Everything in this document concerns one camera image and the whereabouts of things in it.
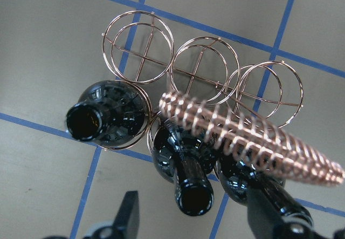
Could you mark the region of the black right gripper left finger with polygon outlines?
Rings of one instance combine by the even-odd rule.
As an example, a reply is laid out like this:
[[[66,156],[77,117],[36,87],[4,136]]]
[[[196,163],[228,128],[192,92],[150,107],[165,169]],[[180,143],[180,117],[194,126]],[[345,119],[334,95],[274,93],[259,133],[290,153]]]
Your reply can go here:
[[[111,226],[110,238],[137,238],[140,225],[139,193],[125,193],[119,211]]]

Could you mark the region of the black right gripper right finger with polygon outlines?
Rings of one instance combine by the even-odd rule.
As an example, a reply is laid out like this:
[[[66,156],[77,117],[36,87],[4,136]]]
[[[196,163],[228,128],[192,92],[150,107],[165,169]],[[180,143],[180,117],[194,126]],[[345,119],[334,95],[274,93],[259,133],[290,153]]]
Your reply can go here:
[[[284,221],[262,186],[247,189],[247,221],[254,238],[284,238]]]

